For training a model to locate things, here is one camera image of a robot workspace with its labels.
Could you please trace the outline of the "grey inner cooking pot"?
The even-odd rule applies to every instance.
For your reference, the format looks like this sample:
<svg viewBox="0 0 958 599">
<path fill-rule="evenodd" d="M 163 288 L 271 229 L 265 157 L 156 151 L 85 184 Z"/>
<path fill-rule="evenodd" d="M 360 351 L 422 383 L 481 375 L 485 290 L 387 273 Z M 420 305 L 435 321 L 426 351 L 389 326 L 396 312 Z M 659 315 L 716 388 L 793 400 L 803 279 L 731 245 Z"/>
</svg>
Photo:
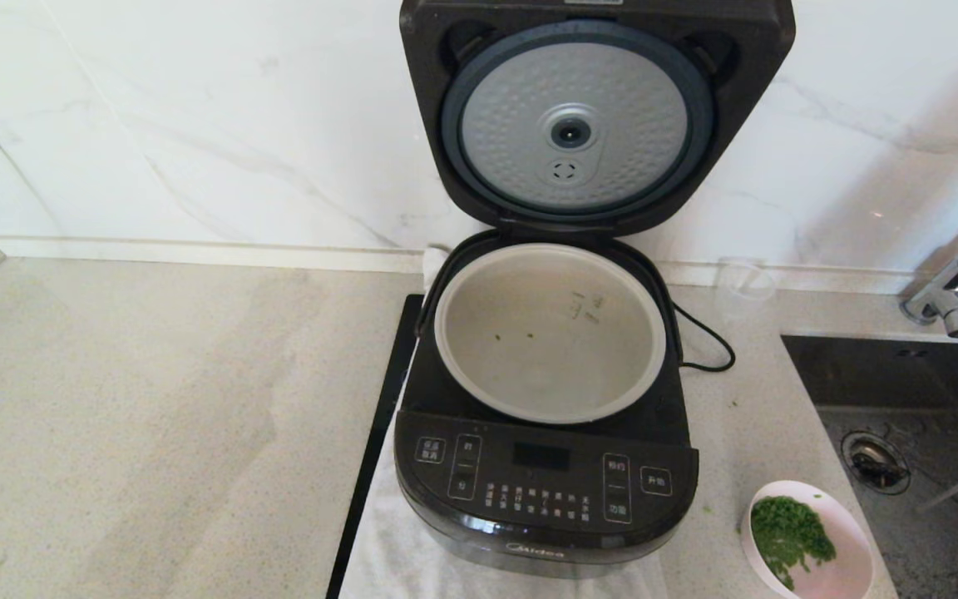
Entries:
<svg viewBox="0 0 958 599">
<path fill-rule="evenodd" d="M 649 391 L 668 331 L 642 281 L 565 244 L 516 244 L 450 278 L 433 333 L 453 379 L 482 404 L 532 423 L 589 423 Z"/>
</svg>

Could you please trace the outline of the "pink bowl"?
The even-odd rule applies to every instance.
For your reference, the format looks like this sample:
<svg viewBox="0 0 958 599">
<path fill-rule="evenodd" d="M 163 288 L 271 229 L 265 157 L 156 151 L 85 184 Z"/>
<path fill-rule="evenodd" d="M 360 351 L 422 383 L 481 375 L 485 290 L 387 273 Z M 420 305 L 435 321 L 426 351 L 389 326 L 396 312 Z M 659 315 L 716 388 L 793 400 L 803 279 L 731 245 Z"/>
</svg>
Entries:
<svg viewBox="0 0 958 599">
<path fill-rule="evenodd" d="M 809 562 L 810 572 L 804 572 L 799 566 L 792 568 L 793 592 L 784 587 L 762 562 L 750 531 L 750 508 L 757 501 L 774 496 L 791 497 L 814 509 L 837 549 L 835 561 L 822 565 Z M 764 485 L 744 509 L 738 531 L 748 565 L 779 599 L 866 599 L 875 579 L 874 551 L 862 527 L 831 494 L 813 485 L 791 480 Z"/>
</svg>

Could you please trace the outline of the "black flat strip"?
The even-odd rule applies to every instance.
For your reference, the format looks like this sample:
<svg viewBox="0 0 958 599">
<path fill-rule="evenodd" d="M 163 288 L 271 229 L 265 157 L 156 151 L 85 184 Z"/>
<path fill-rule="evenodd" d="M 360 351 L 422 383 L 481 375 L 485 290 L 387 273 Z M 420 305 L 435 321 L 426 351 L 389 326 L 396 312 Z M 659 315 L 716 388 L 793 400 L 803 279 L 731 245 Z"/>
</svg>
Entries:
<svg viewBox="0 0 958 599">
<path fill-rule="evenodd" d="M 400 392 L 407 380 L 409 364 L 416 345 L 414 327 L 418 322 L 422 309 L 422 295 L 407 295 L 402 305 L 402 314 L 397 324 L 388 365 L 385 369 L 383 386 L 373 414 L 368 434 L 368 442 L 360 469 L 354 484 L 353 496 L 349 504 L 343 533 L 339 539 L 338 550 L 333 563 L 331 577 L 324 599 L 339 599 L 343 580 L 345 580 L 348 564 L 356 542 L 358 528 L 362 520 L 365 504 L 368 501 L 370 485 L 378 467 L 378 460 L 383 443 L 391 428 L 392 418 L 397 410 Z"/>
</svg>

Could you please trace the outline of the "chopped green onions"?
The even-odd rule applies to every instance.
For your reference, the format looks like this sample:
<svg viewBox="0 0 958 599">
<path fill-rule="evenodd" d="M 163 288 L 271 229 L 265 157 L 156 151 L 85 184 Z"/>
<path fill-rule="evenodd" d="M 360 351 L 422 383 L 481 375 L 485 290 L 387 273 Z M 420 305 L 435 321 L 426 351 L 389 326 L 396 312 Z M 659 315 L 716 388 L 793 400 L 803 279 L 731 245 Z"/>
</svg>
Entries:
<svg viewBox="0 0 958 599">
<path fill-rule="evenodd" d="M 810 572 L 809 562 L 835 561 L 837 549 L 809 505 L 787 496 L 766 497 L 750 508 L 750 531 L 762 562 L 789 591 L 795 589 L 791 569 Z"/>
</svg>

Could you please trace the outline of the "round sink drain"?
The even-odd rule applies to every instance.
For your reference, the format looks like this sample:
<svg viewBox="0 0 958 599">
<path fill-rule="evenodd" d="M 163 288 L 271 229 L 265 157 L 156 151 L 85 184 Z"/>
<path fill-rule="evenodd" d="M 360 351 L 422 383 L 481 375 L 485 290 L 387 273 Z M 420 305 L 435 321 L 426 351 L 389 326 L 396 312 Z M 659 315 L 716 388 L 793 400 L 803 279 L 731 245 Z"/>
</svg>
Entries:
<svg viewBox="0 0 958 599">
<path fill-rule="evenodd" d="M 871 492 L 898 496 L 907 493 L 911 470 L 907 459 L 877 433 L 851 431 L 840 441 L 842 463 Z"/>
</svg>

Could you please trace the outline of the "steel sink basin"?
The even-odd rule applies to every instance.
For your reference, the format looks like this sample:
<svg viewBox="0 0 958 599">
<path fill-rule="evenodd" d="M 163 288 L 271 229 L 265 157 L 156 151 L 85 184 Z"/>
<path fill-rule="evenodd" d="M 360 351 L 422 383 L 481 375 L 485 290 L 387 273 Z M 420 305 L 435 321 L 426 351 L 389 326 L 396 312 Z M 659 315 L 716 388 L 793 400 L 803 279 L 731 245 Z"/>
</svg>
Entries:
<svg viewBox="0 0 958 599">
<path fill-rule="evenodd" d="M 901 599 L 958 599 L 958 344 L 783 336 L 788 356 L 871 529 Z M 887 496 L 842 463 L 851 431 L 907 459 L 907 493 Z"/>
</svg>

